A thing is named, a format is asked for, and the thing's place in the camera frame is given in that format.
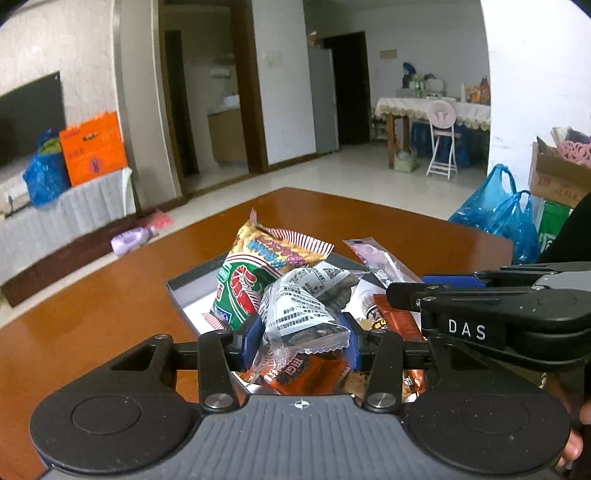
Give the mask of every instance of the pink chair back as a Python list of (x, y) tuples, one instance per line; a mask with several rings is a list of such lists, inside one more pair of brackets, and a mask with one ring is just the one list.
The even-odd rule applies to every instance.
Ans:
[(456, 111), (443, 100), (435, 100), (427, 108), (427, 118), (435, 128), (448, 129), (456, 123)]

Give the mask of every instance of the green snack package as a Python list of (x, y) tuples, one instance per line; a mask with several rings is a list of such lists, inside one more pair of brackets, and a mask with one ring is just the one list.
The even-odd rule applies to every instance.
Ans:
[(301, 233), (265, 228), (253, 210), (217, 274), (212, 315), (238, 330), (258, 312), (266, 287), (294, 268), (317, 265), (333, 248)]

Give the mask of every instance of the bottle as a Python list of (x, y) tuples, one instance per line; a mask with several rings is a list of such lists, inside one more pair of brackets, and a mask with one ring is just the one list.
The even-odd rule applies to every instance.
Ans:
[(114, 237), (111, 240), (111, 246), (115, 255), (120, 258), (146, 244), (155, 235), (156, 227), (154, 226), (149, 229), (138, 227)]

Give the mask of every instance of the screw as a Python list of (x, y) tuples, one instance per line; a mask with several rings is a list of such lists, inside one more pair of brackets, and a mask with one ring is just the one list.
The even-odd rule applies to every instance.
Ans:
[(396, 405), (396, 397), (390, 393), (374, 393), (368, 397), (368, 404), (380, 410), (392, 408)]
[(214, 393), (205, 399), (205, 405), (214, 410), (228, 408), (232, 403), (234, 403), (234, 399), (227, 393)]

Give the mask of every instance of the human hand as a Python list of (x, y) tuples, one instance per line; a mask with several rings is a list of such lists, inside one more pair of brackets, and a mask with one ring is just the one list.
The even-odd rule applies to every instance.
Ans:
[[(568, 392), (560, 384), (560, 380), (556, 375), (548, 375), (546, 377), (544, 390), (558, 398), (562, 405), (564, 405), (566, 410), (569, 412), (569, 415), (572, 415), (572, 401), (569, 398)], [(585, 405), (583, 405), (583, 407), (581, 407), (579, 419), (582, 424), (591, 425), (591, 401), (587, 402)], [(579, 458), (582, 452), (583, 438), (577, 431), (571, 429), (569, 441), (566, 444), (566, 447), (564, 447), (562, 455), (560, 456), (558, 466), (564, 466), (565, 464), (576, 460)]]

